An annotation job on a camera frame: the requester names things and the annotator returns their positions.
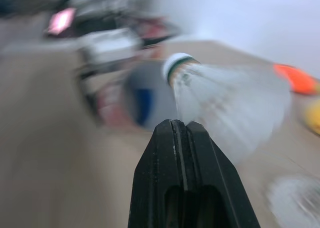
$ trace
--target shuttlecock cork base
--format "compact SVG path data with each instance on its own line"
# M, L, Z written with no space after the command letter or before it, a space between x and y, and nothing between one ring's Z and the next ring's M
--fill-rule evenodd
M164 63L162 68L162 76L170 84L170 79L177 68L184 63L199 63L191 55L185 53L176 53L171 55Z

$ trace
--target yellow object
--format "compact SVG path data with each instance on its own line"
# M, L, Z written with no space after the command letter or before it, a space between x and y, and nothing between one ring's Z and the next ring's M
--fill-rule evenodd
M320 134L320 100L313 102L305 113L307 126L317 134Z

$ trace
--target blurred background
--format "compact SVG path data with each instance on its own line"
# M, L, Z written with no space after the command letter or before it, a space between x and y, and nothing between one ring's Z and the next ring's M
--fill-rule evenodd
M318 1L0 0L0 226L127 227L135 167L178 116L163 60L320 79ZM302 122L314 99L294 94L279 133L236 165L261 227L280 227L274 179L319 177L319 136Z

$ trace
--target shuttlecock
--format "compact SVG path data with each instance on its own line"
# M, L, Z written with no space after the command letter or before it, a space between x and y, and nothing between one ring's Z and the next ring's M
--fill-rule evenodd
M203 65L177 53L162 68L179 118L202 124L233 163L249 156L283 120L290 84L272 67Z
M307 176L279 178L268 198L282 228L320 228L320 180Z

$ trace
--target blue object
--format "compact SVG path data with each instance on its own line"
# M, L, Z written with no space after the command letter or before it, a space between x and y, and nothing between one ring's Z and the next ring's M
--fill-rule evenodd
M139 115L136 122L144 125L147 121L154 102L154 94L151 89L135 89L134 95L138 103Z

